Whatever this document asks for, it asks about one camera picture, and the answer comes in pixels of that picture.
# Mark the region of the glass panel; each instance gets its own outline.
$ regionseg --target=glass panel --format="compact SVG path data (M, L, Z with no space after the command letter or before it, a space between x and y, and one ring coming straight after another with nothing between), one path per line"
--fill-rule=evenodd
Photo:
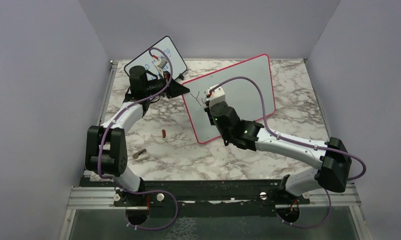
M312 225L323 219L326 207L301 208L296 222ZM158 230L134 230L126 227L123 210L77 210L70 240L292 240L292 239L359 239L349 207L333 207L327 223L312 229L287 226L277 217L178 218L170 227ZM159 227L169 218L151 218L143 226Z

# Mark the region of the whiteboard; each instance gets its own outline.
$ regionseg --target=whiteboard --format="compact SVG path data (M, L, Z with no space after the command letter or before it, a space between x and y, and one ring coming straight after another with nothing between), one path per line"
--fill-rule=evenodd
M186 72L187 65L169 36L164 36L161 40L159 40L157 43L155 43L151 47L161 49L167 55L167 57L169 58L169 60L172 63L172 78L173 79L176 79L180 74ZM146 51L144 51L142 54L140 54L134 60L132 60L131 62L129 62L127 65L124 66L124 72L128 76L130 76L129 70L134 66L144 66L144 68L146 70L149 70L153 74L158 75L158 71L154 66L155 58L151 57L151 55L149 55L149 52L148 52L148 50L151 47L149 47ZM163 55L156 50L152 50L152 54L154 54L158 57L161 57L161 56L163 57ZM163 70L170 71L169 65L167 64L163 68ZM151 75L147 75L147 77L149 78L149 80L152 80L155 78Z
M208 114L204 111L206 107L203 103L206 97L204 92L210 86L239 76L250 78L259 86L264 97L267 116L276 110L270 58L267 54L186 81L183 85L189 88L190 92L183 95L183 100L198 143L205 144L220 137L217 127L210 124ZM263 118L261 99L252 83L236 79L224 84L222 88L225 92L225 101L236 110L240 119L253 121Z

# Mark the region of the black bracket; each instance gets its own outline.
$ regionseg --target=black bracket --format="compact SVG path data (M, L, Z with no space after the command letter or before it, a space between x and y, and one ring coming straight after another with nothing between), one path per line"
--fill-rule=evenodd
M327 146L347 152L343 142L336 137L331 137ZM324 189L335 193L345 192L352 159L334 151L326 151L321 160L321 170L314 177L318 184Z
M102 126L91 126L87 130L85 147L85 168L98 173L99 145L105 129ZM110 129L105 143L110 143L109 150L102 151L101 168L103 174L119 177L127 167L126 134L122 128Z

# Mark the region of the red object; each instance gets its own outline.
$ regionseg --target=red object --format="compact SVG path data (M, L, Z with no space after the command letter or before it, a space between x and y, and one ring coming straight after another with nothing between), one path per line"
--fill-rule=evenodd
M196 77L196 78L194 78L194 79L192 79L192 80L185 81L185 82L183 82L181 85L190 83L190 82L192 82L192 81L195 81L195 80L197 80L197 79L206 77L206 76L208 76L208 75L211 75L211 74L213 74L213 73L222 71L222 70L224 70L224 69L228 69L228 68L231 68L231 67L233 67L233 66L242 64L242 63L247 62L247 61L249 61L249 60L259 58L259 57L261 57L261 56L266 56L266 57L268 58L269 75L270 75L270 77L272 77L272 75L271 75L270 56L268 56L268 54L266 54L266 53L263 53L263 54L261 54L261 55L254 56L254 57L251 57L251 58L249 58L249 59L243 60L243 61L241 61L241 62L235 63L235 64L233 64L233 65L226 66L226 67L221 68L221 69L218 69L218 70L216 70L216 71L212 71L212 72L210 72L210 73L208 73L208 74L205 74L205 75ZM272 78L271 78L271 88L272 88L272 98L274 99L274 86L273 86L273 79L272 79ZM187 104L186 104L186 100L185 100L185 96L184 96L184 95L183 95L183 102L184 102L184 105L185 105L185 107L186 107L186 111L187 111L187 114L188 114L188 118L190 119L190 124L191 124L191 128L193 129L194 136L196 137L196 141L197 141L199 144L206 144L206 143L211 142L211 141L214 140L214 139L217 139L217 138L221 137L221 136L216 136L216 137L214 137L214 138L212 138L212 139L209 139L208 141L200 142L200 141L198 140L198 136L196 135L195 127L193 126L192 118L190 117L189 109L188 109L188 107L187 107ZM272 113L266 115L266 117L268 117L268 116L274 114L275 112L276 112L276 101L274 101L274 111L273 111Z
M146 202L147 202L147 214L149 214L149 210L151 210L151 199L149 196L146 197Z

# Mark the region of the white marble surface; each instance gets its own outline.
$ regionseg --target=white marble surface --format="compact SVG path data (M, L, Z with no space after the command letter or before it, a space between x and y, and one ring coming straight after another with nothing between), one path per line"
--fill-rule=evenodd
M186 60L185 81L221 69L237 60ZM271 60L275 113L268 117L272 129L290 135L327 140L327 132L302 59ZM124 72L127 61L118 64L105 119L121 107L129 79ZM276 179L308 166L289 157L224 147L219 138L199 144L189 121L183 99L161 98L126 134L128 167L145 180L239 180ZM147 149L142 160L133 154ZM98 181L95 174L92 181Z

